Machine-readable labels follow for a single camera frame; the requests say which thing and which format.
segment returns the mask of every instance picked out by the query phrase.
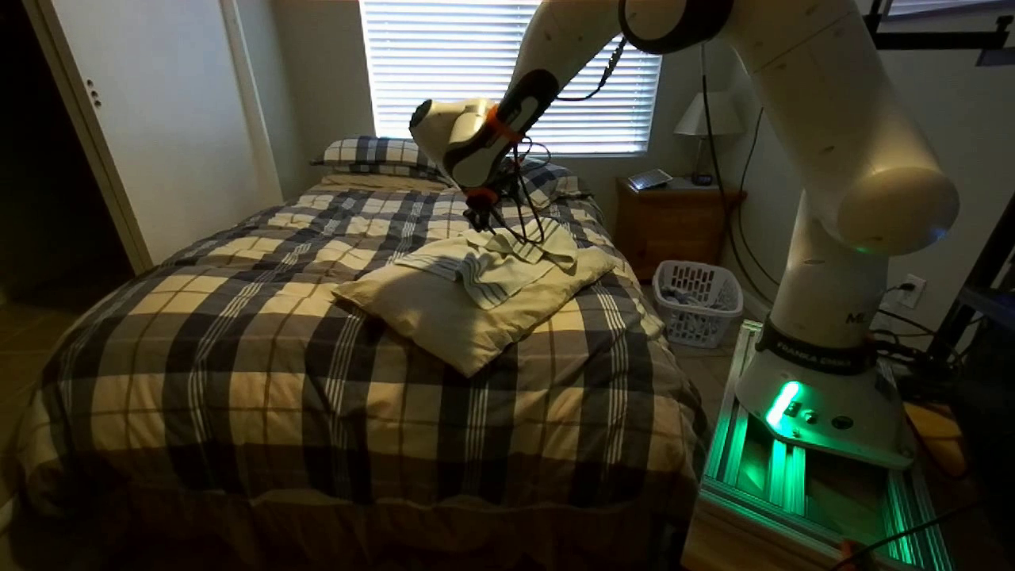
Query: white door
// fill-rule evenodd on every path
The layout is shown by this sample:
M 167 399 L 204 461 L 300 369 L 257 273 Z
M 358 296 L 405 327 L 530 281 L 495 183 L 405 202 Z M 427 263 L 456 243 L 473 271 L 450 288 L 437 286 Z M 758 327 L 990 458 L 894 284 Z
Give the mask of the white door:
M 52 0 L 149 263 L 282 199 L 218 0 Z

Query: lamp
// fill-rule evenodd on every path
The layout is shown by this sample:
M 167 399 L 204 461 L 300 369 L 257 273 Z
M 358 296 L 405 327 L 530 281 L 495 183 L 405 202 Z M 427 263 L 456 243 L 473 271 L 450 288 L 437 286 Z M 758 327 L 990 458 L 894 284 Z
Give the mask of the lamp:
M 699 91 L 672 133 L 699 141 L 690 182 L 715 183 L 709 138 L 738 138 L 743 125 L 731 91 Z

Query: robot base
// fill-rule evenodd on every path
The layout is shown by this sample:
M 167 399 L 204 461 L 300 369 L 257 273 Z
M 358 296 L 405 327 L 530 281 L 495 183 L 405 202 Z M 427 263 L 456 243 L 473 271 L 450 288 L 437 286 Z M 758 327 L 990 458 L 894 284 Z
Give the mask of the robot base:
M 905 439 L 905 410 L 894 384 L 877 369 L 828 374 L 758 348 L 761 327 L 744 325 L 738 336 L 737 399 L 761 419 L 773 439 L 820 455 L 905 469 L 914 449 Z
M 908 469 L 884 469 L 777 439 L 763 415 L 748 415 L 738 403 L 738 381 L 761 327 L 744 325 L 733 354 L 733 369 L 717 412 L 696 529 L 686 566 L 715 568 L 715 545 L 703 538 L 725 538 L 758 566 L 748 568 L 842 568 L 845 541 L 870 545 L 900 532 L 872 551 L 872 561 L 851 568 L 951 571 L 945 532 L 914 528 L 937 520 L 920 461 Z

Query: pillow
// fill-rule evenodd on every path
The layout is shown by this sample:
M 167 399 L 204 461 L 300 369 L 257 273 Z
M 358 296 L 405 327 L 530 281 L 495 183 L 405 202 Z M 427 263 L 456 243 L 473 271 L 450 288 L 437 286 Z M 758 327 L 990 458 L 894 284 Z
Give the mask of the pillow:
M 427 243 L 334 293 L 473 378 L 568 303 L 555 327 L 584 325 L 575 296 L 618 268 L 613 251 L 577 247 L 560 226 L 537 251 L 512 243 L 506 233 Z
M 403 178 L 445 178 L 437 165 L 432 165 L 416 141 L 396 138 L 354 138 L 354 141 L 334 141 L 321 163 L 326 172 L 340 174 L 403 174 Z
M 550 202 L 557 199 L 580 199 L 588 196 L 588 190 L 580 188 L 580 182 L 575 178 L 575 172 L 568 172 L 566 165 L 555 163 L 522 163 L 519 174 L 530 188 L 530 199 L 537 209 L 545 209 Z

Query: white basket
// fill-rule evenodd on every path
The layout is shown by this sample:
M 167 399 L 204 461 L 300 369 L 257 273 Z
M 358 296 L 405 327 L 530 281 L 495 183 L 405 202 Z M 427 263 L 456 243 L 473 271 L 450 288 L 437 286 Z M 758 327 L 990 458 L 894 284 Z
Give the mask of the white basket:
M 725 268 L 662 259 L 654 296 L 678 346 L 719 346 L 743 312 L 743 288 Z

